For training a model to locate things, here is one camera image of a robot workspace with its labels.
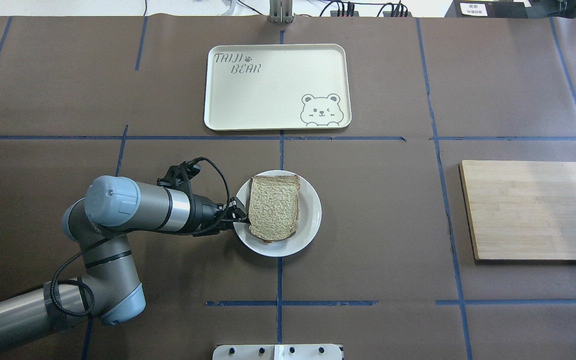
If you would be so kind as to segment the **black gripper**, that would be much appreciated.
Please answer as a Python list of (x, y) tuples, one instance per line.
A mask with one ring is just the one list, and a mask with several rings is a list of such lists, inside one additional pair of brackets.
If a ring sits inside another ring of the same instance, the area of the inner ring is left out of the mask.
[(190, 160), (172, 165), (157, 186), (165, 189), (168, 210), (157, 231), (177, 235), (202, 236), (215, 221), (217, 232), (234, 230), (234, 224), (250, 224), (246, 206), (236, 196), (222, 207), (222, 218), (217, 219), (220, 205), (194, 194), (191, 180), (201, 171), (201, 160)]

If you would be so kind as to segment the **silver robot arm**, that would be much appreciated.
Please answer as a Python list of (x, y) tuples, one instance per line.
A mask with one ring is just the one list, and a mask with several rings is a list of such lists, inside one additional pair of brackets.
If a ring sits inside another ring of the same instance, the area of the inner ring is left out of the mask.
[(62, 230), (80, 246), (66, 264), (82, 259), (85, 273), (60, 279), (62, 265), (38, 289), (0, 301), (0, 352), (70, 331), (89, 319), (114, 326), (139, 315), (146, 298), (128, 234), (199, 237), (249, 223), (236, 197), (215, 203), (192, 191), (200, 162), (208, 161), (198, 157), (170, 166), (155, 185), (127, 177), (96, 178), (86, 196), (62, 215)]

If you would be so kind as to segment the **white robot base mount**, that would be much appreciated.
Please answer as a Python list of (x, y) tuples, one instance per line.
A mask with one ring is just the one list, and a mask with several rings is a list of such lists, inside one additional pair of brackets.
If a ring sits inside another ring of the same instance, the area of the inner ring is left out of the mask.
[(343, 346), (333, 343), (222, 344), (213, 360), (343, 360)]

